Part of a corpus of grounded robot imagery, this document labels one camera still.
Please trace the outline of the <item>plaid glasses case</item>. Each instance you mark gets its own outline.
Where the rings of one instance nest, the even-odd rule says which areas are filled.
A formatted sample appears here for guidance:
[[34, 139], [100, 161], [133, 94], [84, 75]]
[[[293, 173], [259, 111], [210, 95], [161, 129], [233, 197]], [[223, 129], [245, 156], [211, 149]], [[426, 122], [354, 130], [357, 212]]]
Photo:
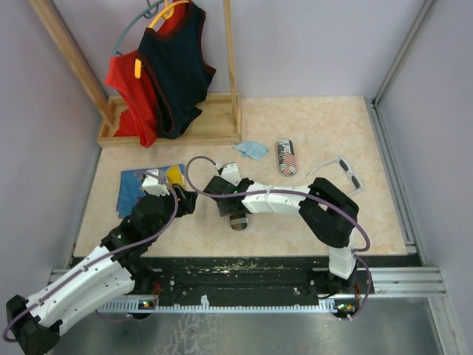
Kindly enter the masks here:
[[245, 213], [229, 216], [230, 227], [235, 231], [243, 231], [248, 227], [248, 216]]

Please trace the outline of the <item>flag newsprint glasses case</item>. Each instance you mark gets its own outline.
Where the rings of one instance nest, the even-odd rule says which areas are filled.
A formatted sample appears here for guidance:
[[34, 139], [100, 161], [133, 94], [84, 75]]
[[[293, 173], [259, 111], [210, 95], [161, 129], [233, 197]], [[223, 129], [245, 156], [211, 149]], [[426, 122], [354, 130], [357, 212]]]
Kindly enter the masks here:
[[276, 143], [276, 154], [279, 172], [286, 177], [294, 176], [297, 173], [297, 162], [292, 140], [279, 139]]

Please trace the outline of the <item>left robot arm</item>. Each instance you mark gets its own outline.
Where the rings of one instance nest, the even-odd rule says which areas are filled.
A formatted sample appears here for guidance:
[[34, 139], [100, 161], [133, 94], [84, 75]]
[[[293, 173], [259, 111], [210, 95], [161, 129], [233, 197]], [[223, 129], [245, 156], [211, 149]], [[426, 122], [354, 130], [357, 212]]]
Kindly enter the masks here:
[[79, 264], [40, 291], [7, 302], [4, 341], [18, 343], [25, 354], [46, 354], [75, 323], [106, 302], [149, 291], [154, 276], [142, 254], [174, 218], [192, 214], [196, 201], [197, 193], [179, 184], [164, 195], [142, 197]]

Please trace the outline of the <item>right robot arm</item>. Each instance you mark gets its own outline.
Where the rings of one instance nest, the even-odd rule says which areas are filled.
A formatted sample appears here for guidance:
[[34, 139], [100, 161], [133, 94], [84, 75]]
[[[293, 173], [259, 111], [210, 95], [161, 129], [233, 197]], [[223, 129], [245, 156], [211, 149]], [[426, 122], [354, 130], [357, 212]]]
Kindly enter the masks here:
[[308, 186], [288, 188], [263, 185], [249, 178], [234, 185], [215, 176], [204, 192], [217, 202], [221, 215], [277, 213], [301, 217], [327, 246], [331, 286], [344, 293], [356, 284], [353, 224], [359, 207], [329, 180], [318, 177]]

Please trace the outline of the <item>blue yellow cartoon pouch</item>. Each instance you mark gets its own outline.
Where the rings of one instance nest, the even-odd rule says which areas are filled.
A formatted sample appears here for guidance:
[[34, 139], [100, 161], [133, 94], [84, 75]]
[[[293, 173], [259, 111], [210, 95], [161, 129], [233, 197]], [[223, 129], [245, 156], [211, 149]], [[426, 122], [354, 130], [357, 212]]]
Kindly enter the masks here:
[[[172, 166], [161, 166], [157, 170], [160, 174], [164, 175], [164, 178], [171, 176], [171, 183], [177, 182], [177, 178], [180, 178], [180, 181], [183, 183], [185, 181], [184, 168], [184, 165], [179, 163]], [[130, 215], [136, 202], [146, 195], [141, 189], [145, 177], [140, 175], [139, 172], [148, 170], [155, 173], [156, 168], [125, 170], [120, 173], [120, 187], [116, 203], [116, 211], [119, 218]]]

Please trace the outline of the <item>light blue cloth rear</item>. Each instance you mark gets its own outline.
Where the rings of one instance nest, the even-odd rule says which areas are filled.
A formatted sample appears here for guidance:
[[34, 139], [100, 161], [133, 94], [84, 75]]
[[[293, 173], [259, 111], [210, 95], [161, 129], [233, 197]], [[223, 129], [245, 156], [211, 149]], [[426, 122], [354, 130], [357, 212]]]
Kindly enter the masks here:
[[234, 145], [233, 149], [238, 151], [243, 158], [250, 158], [255, 161], [263, 159], [269, 151], [265, 145], [256, 141], [243, 141]]

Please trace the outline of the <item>wooden clothes rack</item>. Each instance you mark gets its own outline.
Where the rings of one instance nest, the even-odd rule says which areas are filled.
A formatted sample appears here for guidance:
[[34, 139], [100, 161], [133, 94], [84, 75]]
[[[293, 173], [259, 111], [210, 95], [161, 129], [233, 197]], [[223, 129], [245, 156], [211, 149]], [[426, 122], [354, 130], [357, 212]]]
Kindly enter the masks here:
[[[31, 1], [32, 8], [61, 51], [76, 78], [91, 99], [102, 121], [97, 141], [103, 148], [139, 146], [136, 137], [115, 137], [120, 113], [126, 108], [122, 98], [108, 98], [71, 32], [51, 1]], [[175, 140], [159, 138], [156, 146], [231, 145], [242, 140], [242, 98], [237, 92], [231, 3], [223, 2], [225, 37], [228, 56], [229, 92], [211, 92], [199, 105], [202, 114]]]

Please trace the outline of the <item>red tank top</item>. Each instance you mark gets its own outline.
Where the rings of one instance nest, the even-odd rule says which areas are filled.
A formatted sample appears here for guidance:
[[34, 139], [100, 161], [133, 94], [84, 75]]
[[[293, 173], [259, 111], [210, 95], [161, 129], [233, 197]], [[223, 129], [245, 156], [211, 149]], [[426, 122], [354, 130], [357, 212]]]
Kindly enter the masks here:
[[[174, 26], [183, 19], [185, 4], [192, 1], [180, 1], [172, 4], [176, 13], [170, 17]], [[115, 56], [111, 59], [106, 84], [118, 91], [128, 108], [123, 111], [120, 119], [119, 133], [128, 128], [133, 130], [134, 136], [138, 137], [140, 144], [149, 148], [159, 139], [157, 136], [157, 100], [153, 84], [142, 63], [137, 59], [138, 48], [128, 54]]]

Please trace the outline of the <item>navy tank top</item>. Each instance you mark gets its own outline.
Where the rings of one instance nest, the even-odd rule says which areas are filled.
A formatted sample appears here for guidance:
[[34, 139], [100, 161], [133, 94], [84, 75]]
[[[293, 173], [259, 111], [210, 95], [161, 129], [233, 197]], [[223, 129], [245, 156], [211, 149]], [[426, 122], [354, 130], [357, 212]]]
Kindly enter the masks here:
[[201, 114], [216, 70], [203, 58], [202, 33], [206, 13], [195, 3], [170, 33], [145, 30], [137, 50], [154, 87], [157, 136], [177, 139]]

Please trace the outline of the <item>grey blue hanger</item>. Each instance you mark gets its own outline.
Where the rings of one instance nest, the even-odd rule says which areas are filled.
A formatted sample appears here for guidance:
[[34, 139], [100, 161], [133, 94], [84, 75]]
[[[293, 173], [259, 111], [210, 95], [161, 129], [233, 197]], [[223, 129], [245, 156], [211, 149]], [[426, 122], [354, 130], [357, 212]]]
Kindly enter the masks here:
[[137, 16], [135, 16], [132, 21], [125, 27], [123, 32], [119, 35], [117, 41], [115, 42], [115, 45], [112, 50], [112, 57], [115, 57], [116, 55], [121, 55], [119, 49], [120, 46], [125, 39], [126, 35], [128, 32], [133, 28], [133, 26], [142, 18], [146, 19], [153, 19], [154, 17], [157, 16], [157, 11], [158, 7], [164, 2], [164, 0], [159, 0], [154, 3], [151, 3], [150, 1], [147, 1], [148, 7], [143, 10], [141, 13], [139, 13]]

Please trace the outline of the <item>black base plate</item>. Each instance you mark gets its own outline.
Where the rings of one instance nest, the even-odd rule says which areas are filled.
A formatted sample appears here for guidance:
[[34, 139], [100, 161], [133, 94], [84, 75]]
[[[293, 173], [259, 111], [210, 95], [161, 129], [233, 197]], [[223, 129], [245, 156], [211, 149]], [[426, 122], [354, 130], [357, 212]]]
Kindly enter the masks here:
[[373, 284], [357, 266], [354, 284], [328, 280], [327, 257], [144, 257], [134, 295], [148, 294], [159, 306], [216, 307], [318, 305], [330, 296], [371, 294]]

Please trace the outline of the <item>white frame sunglasses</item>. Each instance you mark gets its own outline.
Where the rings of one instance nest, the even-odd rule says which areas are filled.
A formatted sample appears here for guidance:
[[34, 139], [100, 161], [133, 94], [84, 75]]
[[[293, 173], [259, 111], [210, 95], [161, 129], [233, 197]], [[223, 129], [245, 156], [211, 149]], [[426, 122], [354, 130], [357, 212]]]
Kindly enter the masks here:
[[309, 178], [312, 174], [317, 172], [323, 167], [329, 166], [330, 164], [336, 164], [339, 166], [347, 176], [348, 180], [354, 186], [354, 190], [348, 194], [348, 196], [354, 196], [361, 192], [364, 189], [364, 185], [361, 182], [359, 176], [353, 171], [352, 167], [349, 165], [347, 160], [343, 156], [338, 156], [337, 158], [328, 160], [324, 163], [319, 164], [318, 166], [314, 167], [307, 175], [306, 178]]

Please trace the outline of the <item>aluminium rail frame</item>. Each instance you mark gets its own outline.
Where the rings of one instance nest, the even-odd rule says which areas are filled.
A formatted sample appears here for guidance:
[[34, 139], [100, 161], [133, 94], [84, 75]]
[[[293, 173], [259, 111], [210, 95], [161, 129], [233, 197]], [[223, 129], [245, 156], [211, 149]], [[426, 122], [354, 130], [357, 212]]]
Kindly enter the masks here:
[[[209, 93], [229, 92], [224, 1], [200, 1]], [[353, 320], [318, 305], [158, 306], [136, 331], [136, 350], [178, 354], [203, 346], [190, 321], [214, 320], [224, 354], [470, 354], [472, 352], [472, 3], [470, 1], [229, 1], [242, 140], [269, 151], [259, 161], [234, 145], [113, 146], [99, 149], [70, 257], [87, 256], [119, 224], [120, 173], [188, 164], [203, 189], [215, 163], [269, 186], [323, 177], [364, 189], [354, 243], [374, 291]], [[292, 140], [297, 173], [279, 172], [276, 143]], [[258, 213], [234, 231], [209, 197], [176, 219], [144, 257], [327, 257], [299, 216]], [[187, 323], [185, 329], [177, 321]]]

